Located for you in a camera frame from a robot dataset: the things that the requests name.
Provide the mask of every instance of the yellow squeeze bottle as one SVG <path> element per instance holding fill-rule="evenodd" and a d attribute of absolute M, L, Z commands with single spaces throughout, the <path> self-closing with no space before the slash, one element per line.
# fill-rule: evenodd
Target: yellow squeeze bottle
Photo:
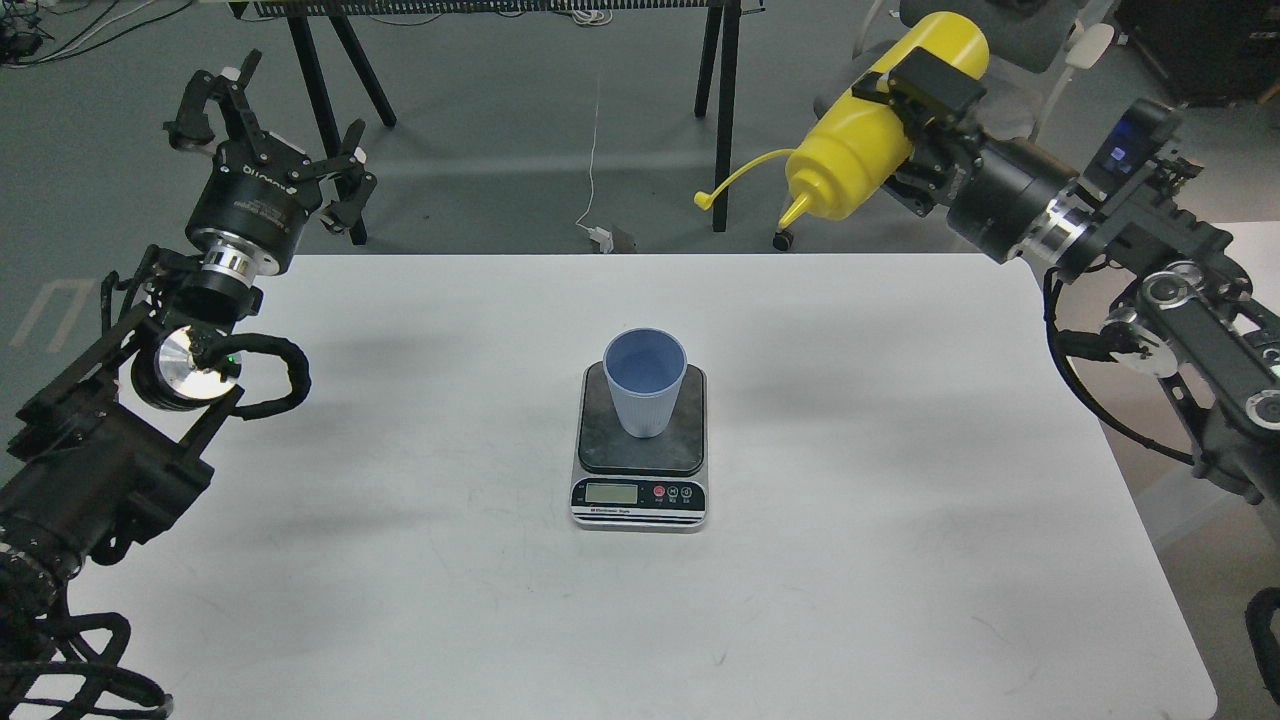
<path fill-rule="evenodd" d="M 979 79 L 987 72 L 991 53 L 978 26 L 955 13 L 932 13 L 915 24 L 882 55 L 868 72 L 882 76 L 908 53 L 924 47 L 966 76 Z M 888 90 L 882 77 L 877 90 Z M 856 210 L 911 155 L 901 120 L 888 105 L 861 100 L 845 92 L 809 131 L 795 150 L 774 150 L 751 160 L 730 176 L 712 193 L 699 192 L 694 202 L 707 210 L 733 181 L 760 163 L 790 156 L 787 188 L 794 199 L 778 220 L 788 227 L 809 213 L 842 220 Z"/>

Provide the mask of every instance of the chair wheel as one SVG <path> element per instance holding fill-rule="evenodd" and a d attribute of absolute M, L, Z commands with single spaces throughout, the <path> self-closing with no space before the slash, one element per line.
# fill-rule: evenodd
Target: chair wheel
<path fill-rule="evenodd" d="M 791 246 L 795 245 L 795 242 L 796 238 L 791 234 L 791 231 L 778 231 L 773 234 L 773 247 L 780 252 L 791 250 Z"/>

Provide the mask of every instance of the yellow bottle nozzle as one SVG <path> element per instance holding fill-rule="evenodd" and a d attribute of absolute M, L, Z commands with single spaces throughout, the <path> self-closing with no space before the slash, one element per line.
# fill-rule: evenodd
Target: yellow bottle nozzle
<path fill-rule="evenodd" d="M 782 217 L 778 218 L 778 229 L 785 231 L 788 227 L 791 227 L 791 223 L 799 220 L 800 215 L 804 215 L 805 213 L 809 211 L 809 205 L 812 202 L 813 202 L 813 196 L 809 195 L 808 192 L 801 192 L 800 195 L 796 195 L 795 202 L 792 202 L 791 206 L 787 208 L 787 211 L 782 213 Z"/>
<path fill-rule="evenodd" d="M 730 177 L 724 178 L 724 182 L 722 182 L 719 184 L 719 187 L 717 187 L 712 192 L 703 192 L 703 191 L 695 192 L 694 193 L 694 205 L 698 205 L 703 210 L 710 210 L 712 209 L 712 202 L 716 202 L 716 199 L 719 197 L 722 192 L 724 192 L 726 190 L 728 190 L 728 186 L 733 184 L 733 182 L 737 181 L 737 178 L 740 178 L 740 177 L 745 176 L 748 172 L 755 169 L 755 167 L 759 165 L 759 164 L 762 164 L 762 163 L 768 163 L 769 160 L 772 160 L 774 158 L 786 158 L 786 156 L 791 155 L 792 152 L 795 152 L 795 149 L 794 147 L 787 147 L 787 149 L 783 149 L 783 150 L 773 150 L 772 152 L 765 152 L 764 155 L 760 155 L 755 160 L 751 160 L 750 163 L 748 163 L 745 165 L 742 165 L 741 168 L 739 168 L 737 172 L 735 172 Z"/>

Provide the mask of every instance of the digital kitchen scale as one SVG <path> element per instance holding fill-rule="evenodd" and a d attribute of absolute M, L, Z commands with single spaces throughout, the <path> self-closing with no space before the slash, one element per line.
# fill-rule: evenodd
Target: digital kitchen scale
<path fill-rule="evenodd" d="M 613 410 L 604 364 L 586 369 L 570 510 L 591 529 L 694 532 L 707 519 L 707 375 L 694 365 L 662 434 L 635 438 Z"/>

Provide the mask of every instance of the gray floor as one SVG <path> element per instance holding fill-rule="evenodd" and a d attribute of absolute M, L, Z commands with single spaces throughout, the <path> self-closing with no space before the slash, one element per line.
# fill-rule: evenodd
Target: gray floor
<path fill-rule="evenodd" d="M 847 56 L 867 5 L 769 3 L 744 18 L 736 164 L 804 136 L 810 100 Z M 46 27 L 69 37 L 93 12 Z M 618 225 L 641 252 L 772 252 L 781 165 L 736 186 L 726 233 L 712 233 L 709 215 L 691 202 L 694 191 L 709 190 L 714 149 L 714 104 L 708 120 L 691 117 L 701 12 L 620 13 L 594 29 L 550 14 L 448 15 L 416 28 L 360 18 L 355 26 L 401 124 L 376 124 L 333 33 L 315 23 L 339 122 L 371 120 L 365 147 L 380 184 L 366 215 L 367 247 L 312 227 L 303 252 L 589 252 L 575 220 L 588 206 L 594 129 L 588 225 Z M 891 32 L 890 19 L 874 31 Z M 251 47 L 265 54 L 250 86 L 264 127 L 315 151 L 319 136 L 284 23 L 237 22 L 220 4 L 197 5 L 83 58 L 0 74 L 0 434 L 18 429 L 12 411 L 96 332 L 90 300 L 50 351 L 70 302 L 72 293 L 60 292 L 26 340 L 13 342 L 45 283 L 132 269 L 150 242 L 186 249 L 182 228 L 209 161 L 172 151 L 160 123 L 173 117 L 193 70 L 238 65 Z M 1115 47 L 1071 85 L 1041 143 L 1082 167 L 1138 96 L 1161 91 L 1132 49 Z M 1207 169 L 1184 192 L 1185 208 L 1216 222 L 1280 220 L 1280 132 L 1268 129 L 1270 119 L 1248 104 L 1187 111 L 1184 150 Z M 797 250 L 809 252 L 963 250 L 941 217 L 918 220 L 884 197 L 844 223 L 804 220 L 796 229 Z M 260 283 L 266 311 L 271 286 L 284 282 Z M 12 459 L 0 462 L 0 477 L 14 470 Z M 1219 687 L 1219 716 L 1275 715 L 1240 629 L 1248 594 L 1276 583 L 1275 548 L 1256 515 L 1224 518 L 1162 560 Z"/>

